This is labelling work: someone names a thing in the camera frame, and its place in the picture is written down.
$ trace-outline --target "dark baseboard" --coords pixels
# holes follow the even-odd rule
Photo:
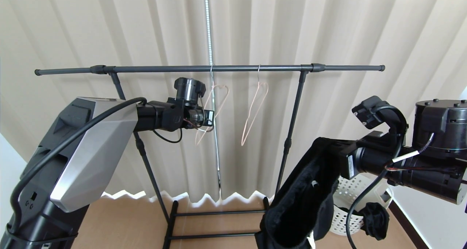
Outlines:
[[[410,237],[415,247],[417,247],[417,249],[429,249],[427,244],[425,244],[425,242],[423,241],[422,237],[420,237],[415,228],[412,226],[409,219],[407,219],[405,214],[401,211],[401,209],[399,208],[399,206],[397,206],[395,202],[392,202],[389,205],[389,209],[394,214],[397,221],[399,221],[402,228],[404,228],[404,231]]]

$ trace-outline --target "beige curtain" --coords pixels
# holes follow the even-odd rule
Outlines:
[[[467,86],[465,0],[209,0],[209,11],[216,65],[386,65],[382,73],[308,75],[285,178],[316,137],[368,133],[350,113],[365,98],[380,96],[412,123],[416,101],[458,98]],[[0,22],[1,133],[26,160],[73,98],[117,97],[107,76],[36,77],[34,69],[209,64],[205,0],[0,0]],[[299,74],[214,75],[231,90],[217,118],[222,197],[255,190],[271,196]],[[174,95],[181,76],[210,84],[209,73],[120,75],[127,98],[158,101]],[[258,79],[269,93],[240,146]],[[217,107],[224,93],[216,90]],[[260,90],[253,113],[263,95]],[[194,134],[184,131],[179,144],[149,132],[142,138],[162,190],[217,200],[214,136],[195,146]],[[122,189],[154,194],[133,139],[107,192]]]

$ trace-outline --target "wooden floor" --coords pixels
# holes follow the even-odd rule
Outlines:
[[[164,198],[167,210],[170,212],[171,200]],[[206,212],[262,209],[260,197],[252,197],[246,204],[240,199],[233,199],[227,204],[216,206],[212,201],[198,207],[189,203],[188,198],[179,200],[178,212]],[[225,232],[257,231],[262,214],[229,214],[210,216],[179,217],[174,227],[174,235],[215,234]],[[147,198],[132,199],[121,197],[113,200],[102,198],[93,203],[80,228],[80,234],[73,249],[115,249],[162,248],[167,224],[157,201]],[[364,231],[353,235],[355,245],[359,249],[415,249],[409,236],[390,212],[390,224],[387,238],[382,241],[366,236]],[[328,233],[316,242],[318,249],[348,249],[347,238]],[[206,238],[194,240],[172,241],[171,249],[255,249],[253,236]]]

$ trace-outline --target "white laundry basket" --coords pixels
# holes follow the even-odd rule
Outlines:
[[[346,235],[346,219],[347,212],[343,211],[339,207],[349,209],[352,203],[371,183],[372,179],[364,176],[364,174],[358,174],[351,180],[339,178],[339,186],[337,191],[334,193],[334,217],[332,219],[332,225],[330,231],[340,236]],[[389,194],[386,200],[383,200],[382,195],[384,193]],[[357,206],[355,212],[363,209],[367,202],[378,202],[385,209],[389,207],[392,202],[392,191],[387,187],[387,183],[380,183],[370,191]],[[363,216],[352,215],[350,217],[350,234],[354,234],[360,230],[363,226]]]

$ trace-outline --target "clothes rack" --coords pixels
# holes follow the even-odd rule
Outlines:
[[[279,176],[277,179],[277,185],[275,193],[279,191],[282,182],[282,175],[285,169],[285,163],[287,161],[287,155],[289,154],[290,147],[292,146],[292,133],[295,126],[295,120],[297,118],[298,106],[300,104],[300,98],[302,96],[303,86],[308,73],[316,73],[321,71],[384,71],[385,66],[326,66],[324,64],[313,63],[309,65],[237,65],[237,66],[104,66],[97,65],[89,68],[67,68],[67,69],[49,69],[49,70],[35,70],[37,76],[42,75],[54,75],[54,74],[72,74],[72,73],[94,73],[94,74],[107,74],[112,78],[112,82],[115,85],[118,96],[120,99],[125,100],[125,93],[123,92],[118,73],[170,73],[170,72],[240,72],[240,71],[299,71],[300,77],[298,79],[297,94],[295,96],[294,106],[292,110],[292,118],[290,120],[289,131],[287,138],[284,143],[284,151],[281,160],[281,166],[279,169]],[[255,232],[248,233],[226,233],[226,234],[197,234],[190,236],[174,236],[173,229],[175,220],[178,216],[197,216],[197,215],[219,215],[219,214],[253,214],[263,213],[269,208],[269,201],[267,197],[263,198],[264,210],[247,210],[247,211],[227,211],[227,212],[201,212],[201,213],[177,213],[178,202],[172,203],[170,215],[165,209],[165,204],[162,200],[162,196],[157,185],[157,181],[152,172],[149,160],[147,159],[144,143],[139,137],[137,132],[133,133],[135,136],[136,147],[143,159],[147,174],[149,175],[151,184],[154,188],[155,194],[161,206],[162,212],[167,221],[167,231],[165,234],[165,240],[163,249],[170,248],[170,242],[172,240],[183,240],[183,239],[199,239],[199,238],[215,238],[215,237],[232,237],[232,236],[253,236]]]

